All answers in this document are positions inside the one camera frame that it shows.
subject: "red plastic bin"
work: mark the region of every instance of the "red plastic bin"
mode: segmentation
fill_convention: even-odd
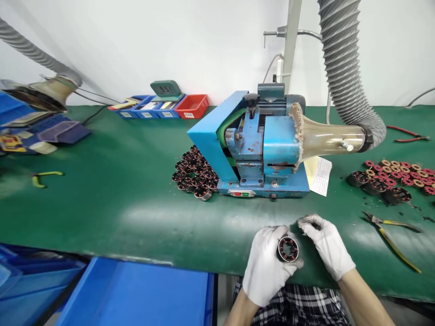
[[[175,111],[182,119],[201,119],[207,108],[207,95],[186,95]]]

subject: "white wall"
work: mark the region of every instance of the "white wall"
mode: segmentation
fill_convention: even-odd
[[[0,16],[76,69],[83,88],[122,100],[151,93],[154,80],[174,79],[184,92],[209,94],[219,104],[235,90],[256,91],[284,48],[284,39],[269,37],[263,49],[262,33],[286,24],[287,6],[287,0],[3,0]],[[359,9],[370,103],[405,105],[434,87],[434,1],[364,0]],[[299,27],[319,32],[318,11],[315,0],[303,0]],[[298,37],[290,90],[309,105],[326,104],[321,49],[318,40]],[[39,73],[53,75],[3,42],[0,56],[0,78],[28,83]],[[435,92],[417,103],[435,104]]]

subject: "green digital meter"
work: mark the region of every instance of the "green digital meter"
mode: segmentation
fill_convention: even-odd
[[[154,81],[150,86],[157,95],[153,102],[178,102],[184,96],[173,80]]]

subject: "workbench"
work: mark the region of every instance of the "workbench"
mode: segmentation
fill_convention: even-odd
[[[83,121],[98,106],[72,107]],[[375,107],[387,125],[435,137],[435,107]],[[325,121],[324,107],[306,115]],[[331,123],[340,123],[331,112]],[[87,125],[92,135],[50,155],[0,158],[0,242],[98,255],[215,273],[243,275],[254,234],[266,225],[290,225],[305,266],[289,282],[336,288],[312,241],[296,220],[317,213],[333,222],[358,271],[375,293],[435,302],[435,198],[410,189],[412,204],[387,207],[379,197],[346,183],[365,160],[408,161],[435,168],[435,142],[394,143],[408,135],[389,130],[376,149],[324,157],[333,168],[327,197],[311,192],[301,199],[234,198],[217,193],[207,201],[181,192],[171,182],[174,165],[190,149],[186,131],[196,120],[123,120],[103,110]],[[32,186],[31,174],[48,187]],[[424,230],[385,225],[418,274],[387,246],[363,211],[409,222]]]

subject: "stack of stators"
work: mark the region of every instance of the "stack of stators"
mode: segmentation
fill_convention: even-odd
[[[210,199],[217,191],[219,177],[195,145],[183,154],[183,160],[176,163],[175,170],[172,181],[177,182],[179,190],[191,192],[202,201]]]
[[[411,200],[411,194],[403,188],[394,188],[397,183],[404,187],[421,189],[426,196],[435,195],[435,171],[422,168],[419,164],[388,161],[386,159],[375,164],[365,161],[364,172],[354,171],[347,177],[347,182],[354,187],[361,187],[370,195],[381,194],[382,198],[398,205]]]

